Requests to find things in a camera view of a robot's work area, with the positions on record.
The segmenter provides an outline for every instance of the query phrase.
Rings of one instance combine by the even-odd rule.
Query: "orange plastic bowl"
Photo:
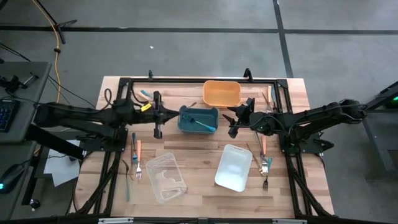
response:
[[[241,85],[237,82],[208,80],[203,85],[203,101],[208,106],[236,106],[241,102]]]

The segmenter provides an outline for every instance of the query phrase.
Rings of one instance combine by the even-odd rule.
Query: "wooden table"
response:
[[[104,77],[97,108],[102,108],[106,101],[104,90],[109,88],[113,97],[118,89],[120,77]],[[304,80],[288,79],[290,98],[294,113],[309,109]],[[265,111],[266,103],[261,92],[267,90],[264,84],[242,84],[241,101],[248,97],[256,98],[256,111]],[[136,83],[136,92],[160,91],[164,106],[171,110],[179,110],[182,105],[197,102],[194,108],[206,108],[202,100],[202,83]],[[256,163],[252,161],[246,189],[244,192],[234,192],[215,184],[214,178],[226,144],[247,148],[249,143],[255,155],[259,156],[259,144],[253,131],[239,129],[235,139],[228,136],[228,122],[221,114],[233,113],[220,109],[219,127],[214,135],[183,134],[177,127],[177,118],[170,120],[162,127],[163,139],[153,137],[154,124],[137,124],[128,126],[129,136],[137,133],[142,140],[142,179],[140,182],[130,178],[130,202],[126,202],[126,168],[120,162],[118,180],[114,195],[112,216],[124,217],[212,217],[212,218],[293,218],[294,211],[290,196],[289,181],[285,157],[279,147],[276,135],[267,137],[267,156],[273,157],[272,169],[269,175],[269,190],[263,191],[264,178],[258,172]],[[122,160],[130,165],[131,138],[127,140],[126,151]],[[147,161],[167,152],[174,154],[182,172],[187,191],[184,195],[163,204],[155,199],[145,169]],[[76,204],[80,208],[90,197],[98,185],[103,152],[94,152],[84,162],[78,185],[76,187]],[[333,213],[331,198],[321,160],[315,155],[304,154],[303,164],[308,188],[326,211]],[[304,211],[301,190],[298,190],[300,208]],[[102,206],[105,205],[108,189],[105,190]]]

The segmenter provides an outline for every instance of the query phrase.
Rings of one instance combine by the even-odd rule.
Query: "gray floor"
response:
[[[54,16],[59,21],[78,19],[79,26],[276,28],[272,0],[42,2],[49,11],[57,11]],[[398,29],[395,0],[280,0],[279,4],[286,29]],[[0,11],[0,23],[47,25],[32,3],[23,0]],[[257,77],[286,77],[278,34],[68,32],[65,36],[67,45],[61,46],[59,62],[62,84],[92,103],[103,76],[146,75],[148,69],[155,75],[239,77],[249,67]],[[396,35],[287,35],[286,39],[294,77],[305,79],[312,107],[343,98],[366,102],[397,81]],[[0,42],[35,61],[54,60],[51,32],[0,31]],[[0,57],[20,60],[4,51]],[[54,87],[47,85],[42,101],[53,101],[55,94]],[[78,99],[73,102],[85,105]],[[397,223],[398,183],[365,180],[380,164],[363,126],[330,128],[324,139],[335,143],[325,153],[335,213]],[[71,186],[64,187],[65,192]],[[59,195],[59,189],[43,187],[53,197]],[[21,210],[15,218],[62,215],[68,199],[48,199],[41,212]]]

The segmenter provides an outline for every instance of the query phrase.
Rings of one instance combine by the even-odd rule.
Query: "blue plastic bin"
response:
[[[199,121],[205,125],[218,128],[218,110],[216,108],[212,109],[198,109],[198,108],[187,108],[187,106],[182,106],[180,108],[180,116],[178,117],[178,128],[183,133],[193,133],[193,134],[213,134],[215,131],[210,131],[206,127],[189,120],[184,119],[182,116],[189,115],[189,117]]]

